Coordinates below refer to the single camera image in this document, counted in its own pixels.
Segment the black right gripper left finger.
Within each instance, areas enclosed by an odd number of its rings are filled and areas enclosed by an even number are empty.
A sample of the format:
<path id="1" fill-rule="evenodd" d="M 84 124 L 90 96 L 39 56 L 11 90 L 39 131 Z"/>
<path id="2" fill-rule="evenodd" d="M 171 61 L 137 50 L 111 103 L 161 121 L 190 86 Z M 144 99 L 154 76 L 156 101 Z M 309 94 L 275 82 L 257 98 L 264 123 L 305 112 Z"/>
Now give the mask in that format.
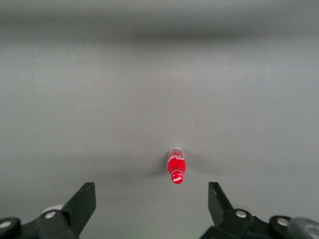
<path id="1" fill-rule="evenodd" d="M 17 217 L 1 218 L 2 239 L 78 239 L 96 209 L 95 183 L 87 182 L 61 207 L 44 210 L 22 224 Z"/>

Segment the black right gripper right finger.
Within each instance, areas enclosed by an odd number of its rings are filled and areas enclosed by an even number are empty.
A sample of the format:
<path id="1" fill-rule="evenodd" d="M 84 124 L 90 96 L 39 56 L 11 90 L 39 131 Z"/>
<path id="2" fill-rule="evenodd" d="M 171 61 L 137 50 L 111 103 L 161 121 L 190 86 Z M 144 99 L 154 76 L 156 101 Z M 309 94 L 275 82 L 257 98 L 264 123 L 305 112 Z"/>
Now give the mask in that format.
<path id="1" fill-rule="evenodd" d="M 208 184 L 208 209 L 214 223 L 202 239 L 290 239 L 290 217 L 273 216 L 264 222 L 244 209 L 234 208 L 217 182 Z"/>

